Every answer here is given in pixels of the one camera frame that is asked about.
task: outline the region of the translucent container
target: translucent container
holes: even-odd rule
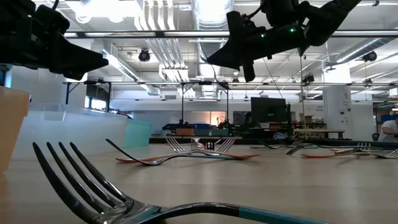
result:
[[[109,138],[117,145],[122,146],[126,125],[126,116],[68,105],[30,105],[28,115],[22,123],[12,158],[35,158],[33,142],[43,149],[46,156],[51,156],[45,145],[46,142],[50,142],[62,157],[64,155],[58,142],[63,142],[67,149],[70,149],[69,143],[73,142],[84,155],[114,151],[105,139]]]
[[[124,148],[147,146],[149,144],[152,123],[144,121],[134,121],[129,119],[126,127],[126,137],[124,138]]]

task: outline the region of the cardboard box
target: cardboard box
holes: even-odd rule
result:
[[[304,122],[305,120],[306,123],[312,123],[312,117],[313,117],[312,115],[306,115],[304,118],[304,114],[300,113],[299,116],[300,116],[300,122]]]
[[[194,136],[193,128],[177,128],[175,132],[178,136]]]
[[[19,130],[27,116],[29,98],[29,93],[0,86],[0,172],[8,169]]]

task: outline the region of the metal fork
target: metal fork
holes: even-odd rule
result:
[[[118,150],[120,153],[122,153],[123,155],[127,156],[128,158],[139,162],[141,164],[144,164],[146,166],[159,166],[161,164],[163,164],[165,161],[170,160],[170,159],[174,159],[177,157],[195,157],[195,158],[207,158],[207,159],[226,159],[226,160],[233,160],[234,158],[232,157],[228,157],[228,156],[191,156],[191,152],[181,152],[178,154],[170,154],[170,155],[165,155],[162,158],[159,159],[154,159],[154,160],[143,160],[143,159],[136,159],[134,157],[132,157],[130,154],[126,153],[124,150],[122,150],[119,146],[117,146],[115,143],[113,143],[111,140],[106,139],[106,141],[112,145],[116,150]]]
[[[33,143],[33,148],[40,166],[44,174],[49,180],[51,186],[56,191],[65,205],[79,218],[90,224],[144,224],[156,223],[166,218],[172,218],[182,215],[189,215],[194,213],[215,213],[220,215],[228,215],[233,217],[240,217],[247,220],[253,220],[262,223],[313,223],[321,224],[325,222],[318,222],[306,218],[294,217],[291,215],[284,215],[281,213],[269,212],[251,207],[244,207],[240,205],[231,205],[227,203],[214,202],[200,202],[180,205],[173,208],[160,207],[156,205],[149,205],[131,198],[116,188],[108,179],[106,179],[96,169],[88,159],[79,151],[79,149],[70,143],[72,149],[75,151],[84,166],[92,174],[92,176],[103,186],[101,188],[96,184],[81,167],[69,155],[62,143],[59,143],[61,150],[66,155],[72,167],[76,170],[80,178],[91,189],[82,186],[79,180],[70,172],[66,165],[60,160],[52,145],[48,142],[47,147],[50,150],[55,162],[61,169],[64,176],[75,189],[78,195],[91,207],[86,207],[71,190],[63,183],[52,166],[44,157],[40,147]]]
[[[303,140],[296,140],[293,142],[293,146],[298,146],[299,144],[301,144],[303,142]]]
[[[293,147],[291,150],[289,150],[288,152],[286,152],[286,155],[291,156],[292,154],[296,153],[297,151],[299,151],[300,149],[303,149],[307,146],[311,146],[313,144],[310,143],[302,143],[302,144],[298,144],[295,147]]]
[[[166,138],[167,143],[169,144],[169,146],[173,149],[173,151],[177,152],[177,153],[183,153],[183,152],[192,152],[191,151],[186,151],[181,145],[180,143],[177,142],[177,140],[175,140],[174,138]],[[223,152],[226,153],[228,152],[232,145],[235,143],[235,139],[227,139],[225,142],[223,142],[221,144],[221,146],[215,151],[215,152]]]
[[[376,156],[377,158],[380,158],[380,159],[397,159],[398,158],[398,149],[395,151],[392,151],[388,154],[380,153],[380,152],[370,152],[370,155]]]
[[[250,158],[250,157],[259,156],[259,155],[237,155],[237,154],[228,154],[228,153],[226,153],[226,152],[221,152],[220,150],[219,150],[219,151],[216,151],[216,152],[207,151],[207,150],[201,150],[201,149],[194,149],[194,150],[191,150],[191,151],[186,151],[184,148],[182,148],[182,147],[180,146],[180,144],[179,144],[175,139],[166,138],[166,141],[169,143],[170,147],[171,147],[175,152],[177,152],[177,153],[185,153],[185,152],[187,152],[187,153],[194,153],[194,152],[200,152],[200,153],[205,153],[206,155],[209,155],[209,156],[229,156],[229,157],[233,157],[233,158],[238,159],[238,160],[241,160],[241,159],[248,159],[248,158]],[[229,148],[232,146],[233,143],[234,143],[234,139],[233,139],[232,141],[229,141],[229,143],[225,144],[225,147],[226,147],[226,148],[221,149],[221,150],[227,150],[227,149],[229,150]]]

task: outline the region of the blue bin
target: blue bin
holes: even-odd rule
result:
[[[392,116],[391,115],[381,115],[380,119],[381,119],[381,122],[384,123],[385,121],[392,120]]]
[[[210,124],[191,124],[194,129],[210,129]]]
[[[129,119],[123,148],[147,146],[149,144],[152,123]]]

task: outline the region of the table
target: table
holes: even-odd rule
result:
[[[343,138],[343,133],[345,130],[329,130],[329,129],[295,129],[293,132],[297,133],[303,133],[303,132],[308,132],[308,133],[323,133],[325,134],[325,138],[329,138],[329,133],[337,133],[338,138],[342,139]]]
[[[169,150],[165,145],[150,144],[134,149],[134,155],[152,157]],[[246,161],[176,158],[160,167],[118,164],[114,160],[121,156],[118,152],[86,156],[120,190],[145,203],[167,207],[236,203],[331,223],[395,223],[398,219],[398,178],[393,176],[397,161],[355,156],[301,159],[299,153],[286,156],[288,150],[238,145],[230,151],[262,155]],[[300,152],[315,151],[330,153],[327,149]],[[35,159],[14,160],[0,176],[0,220],[3,224],[84,223],[61,201]],[[197,214],[171,218],[167,223],[257,222]]]

